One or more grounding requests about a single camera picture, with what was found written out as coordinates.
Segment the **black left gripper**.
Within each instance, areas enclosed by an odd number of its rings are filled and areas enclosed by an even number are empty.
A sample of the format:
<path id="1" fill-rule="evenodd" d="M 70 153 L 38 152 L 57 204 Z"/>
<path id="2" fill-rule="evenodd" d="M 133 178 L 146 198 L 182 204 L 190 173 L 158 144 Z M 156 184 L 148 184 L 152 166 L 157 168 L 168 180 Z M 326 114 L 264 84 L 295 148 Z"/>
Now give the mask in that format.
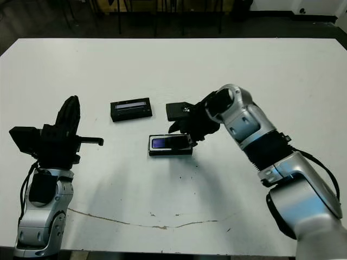
<path id="1" fill-rule="evenodd" d="M 104 144 L 103 138 L 77 135 L 80 122 L 78 96 L 70 96 L 62 105 L 55 125 L 43 125 L 38 145 L 38 163 L 41 168 L 70 170 L 78 164 L 77 152 L 81 144 Z"/>

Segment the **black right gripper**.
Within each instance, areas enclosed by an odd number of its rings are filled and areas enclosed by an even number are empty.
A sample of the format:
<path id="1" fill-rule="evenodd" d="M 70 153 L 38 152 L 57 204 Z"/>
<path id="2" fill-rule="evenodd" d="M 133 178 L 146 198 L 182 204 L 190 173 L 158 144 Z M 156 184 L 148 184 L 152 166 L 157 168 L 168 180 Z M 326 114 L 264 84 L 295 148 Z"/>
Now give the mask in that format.
<path id="1" fill-rule="evenodd" d="M 205 110 L 203 102 L 195 105 L 185 104 L 185 117 L 180 121 L 175 121 L 168 130 L 168 133 L 180 132 L 188 135 L 188 142 L 191 147 L 197 146 L 197 142 L 203 141 L 205 136 L 213 134 L 220 129 L 220 124 L 211 120 Z"/>

